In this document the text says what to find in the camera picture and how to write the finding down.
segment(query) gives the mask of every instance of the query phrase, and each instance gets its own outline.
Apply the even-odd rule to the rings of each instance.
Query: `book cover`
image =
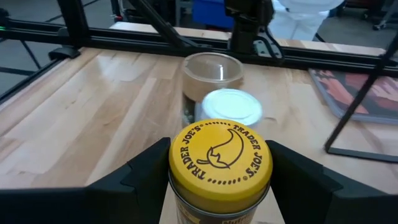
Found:
[[[329,70],[309,70],[333,114],[342,117],[368,75]],[[357,107],[352,119],[398,124],[398,80],[380,77]]]

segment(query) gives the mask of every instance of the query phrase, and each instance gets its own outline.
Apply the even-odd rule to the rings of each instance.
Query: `black metal rail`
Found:
[[[29,74],[29,76],[27,78],[23,79],[22,81],[20,81],[16,85],[14,85],[11,89],[9,89],[8,91],[6,91],[2,95],[0,95],[0,104],[2,104],[6,100],[8,100],[12,96],[14,96],[16,93],[18,93],[19,91],[21,91],[25,87],[27,87],[34,80],[38,79],[39,77],[44,75],[46,72],[48,72],[51,68],[53,68],[56,65],[58,65],[61,61],[62,60],[60,60],[60,59],[52,60],[51,62],[49,62],[48,64],[44,65],[43,67],[41,67],[36,72],[34,72],[32,74]]]
[[[10,24],[12,24],[12,27],[5,31],[1,31],[0,37],[51,44],[76,45],[76,39],[58,35],[58,30],[63,27],[62,25],[13,20],[10,21]],[[78,45],[81,47],[116,49],[179,57],[186,57],[199,52],[218,52],[235,57],[243,63],[301,70],[318,68],[356,73],[371,73],[374,65],[380,61],[380,57],[371,55],[283,47],[282,50],[285,52],[285,60],[283,63],[279,63],[273,58],[230,52],[227,50],[228,42],[226,40],[198,37],[185,38],[200,45],[210,45],[212,47],[173,47],[166,43],[159,34],[107,29],[89,29],[88,37],[80,37],[78,39]],[[393,60],[388,61],[384,68],[384,75],[398,78],[397,62]]]
[[[16,75],[27,75],[27,76],[35,73],[35,71],[22,70],[18,68],[5,68],[5,67],[0,67],[0,72],[11,73]]]

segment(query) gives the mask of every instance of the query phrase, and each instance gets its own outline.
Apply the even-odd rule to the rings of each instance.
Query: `trader joe's logo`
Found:
[[[197,179],[212,184],[237,184],[256,176],[262,163],[261,145],[252,131],[245,128],[224,120],[202,121],[187,131],[182,139],[182,163]],[[217,178],[210,177],[207,167],[216,168],[212,173]],[[222,178],[225,172],[221,170],[225,169],[231,170],[234,178],[230,175]]]
[[[233,129],[229,128],[227,131],[231,134],[230,139],[216,146],[210,146],[206,159],[197,159],[198,164],[210,164],[215,168],[225,169],[238,161],[244,149],[243,138]]]

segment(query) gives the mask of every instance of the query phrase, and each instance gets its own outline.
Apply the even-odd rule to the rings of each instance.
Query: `wooden table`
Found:
[[[153,32],[119,22],[114,29]],[[178,29],[183,35],[229,34]],[[377,55],[382,49],[280,40],[282,45]],[[82,49],[0,105],[0,188],[76,187],[112,172],[161,137],[180,131],[180,57]],[[245,65],[243,90],[263,105],[257,131],[326,167],[398,194],[398,166],[322,149],[338,119],[306,71]],[[395,126],[350,122],[336,147],[394,154]],[[283,223],[270,192],[253,223]],[[176,223],[168,189],[161,223]]]

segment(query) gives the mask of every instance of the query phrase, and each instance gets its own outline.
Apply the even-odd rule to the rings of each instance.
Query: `yellow lid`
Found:
[[[187,126],[173,140],[169,161],[184,191],[212,202],[247,202],[243,206],[256,203],[248,202],[248,198],[260,197],[272,172],[271,153],[260,135],[225,119]],[[197,205],[197,198],[190,203]],[[236,212],[236,208],[224,208],[222,212]]]

